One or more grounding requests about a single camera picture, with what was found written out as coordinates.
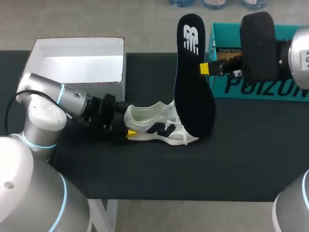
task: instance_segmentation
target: black gripper pad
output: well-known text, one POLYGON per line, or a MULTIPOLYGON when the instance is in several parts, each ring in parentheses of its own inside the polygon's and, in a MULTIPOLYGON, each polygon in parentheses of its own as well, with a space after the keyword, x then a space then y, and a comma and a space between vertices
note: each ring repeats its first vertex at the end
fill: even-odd
POLYGON ((243 74, 248 82, 279 80, 275 24, 267 12, 244 16, 240 26, 243 74))
POLYGON ((205 63, 205 43, 203 20, 196 14, 183 16, 177 27, 174 101, 184 128, 197 138, 211 133, 216 115, 211 88, 200 74, 200 64, 205 63))

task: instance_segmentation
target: shoe lace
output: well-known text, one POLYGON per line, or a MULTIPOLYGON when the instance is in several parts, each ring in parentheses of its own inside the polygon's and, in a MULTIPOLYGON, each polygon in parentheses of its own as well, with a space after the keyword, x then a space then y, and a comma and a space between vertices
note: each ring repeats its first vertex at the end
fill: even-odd
POLYGON ((185 145, 188 145, 188 142, 187 142, 187 134, 186 134, 186 130, 183 126, 183 124, 181 123, 180 119, 179 119, 179 116, 177 115, 177 113, 175 115, 170 115, 167 119, 167 122, 170 123, 170 124, 174 124, 174 125, 179 125, 181 124, 182 126, 182 134, 183 134, 183 143, 185 145))

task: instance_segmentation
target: water bottle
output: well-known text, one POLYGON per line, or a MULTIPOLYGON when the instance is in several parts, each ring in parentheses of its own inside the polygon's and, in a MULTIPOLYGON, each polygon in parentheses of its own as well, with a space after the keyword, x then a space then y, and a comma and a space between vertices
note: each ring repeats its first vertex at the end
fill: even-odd
POLYGON ((171 5, 176 4, 178 7, 187 7, 193 4, 194 0, 169 0, 171 5))
POLYGON ((220 10, 225 6, 226 0, 202 0, 202 4, 208 9, 220 10))
POLYGON ((242 0, 242 3, 250 10, 258 10, 266 6, 266 0, 242 0))

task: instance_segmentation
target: black insole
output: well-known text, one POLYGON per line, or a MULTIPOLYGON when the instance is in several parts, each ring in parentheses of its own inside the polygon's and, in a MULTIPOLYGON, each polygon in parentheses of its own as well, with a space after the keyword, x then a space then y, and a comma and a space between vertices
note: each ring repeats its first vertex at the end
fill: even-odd
POLYGON ((174 100, 185 129, 197 138, 210 134, 216 115, 211 88, 200 74, 200 64, 205 62, 205 42, 203 20, 196 14, 183 16, 177 27, 174 100))

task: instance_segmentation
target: white sneaker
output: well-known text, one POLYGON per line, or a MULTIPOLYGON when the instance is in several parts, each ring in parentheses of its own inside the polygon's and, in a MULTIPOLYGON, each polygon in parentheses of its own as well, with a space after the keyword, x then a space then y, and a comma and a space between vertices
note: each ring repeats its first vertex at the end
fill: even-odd
POLYGON ((125 125, 136 132, 129 140, 159 139, 170 145, 187 145, 198 138, 191 136, 181 124, 174 101, 158 102, 150 107, 130 105, 125 113, 125 125))

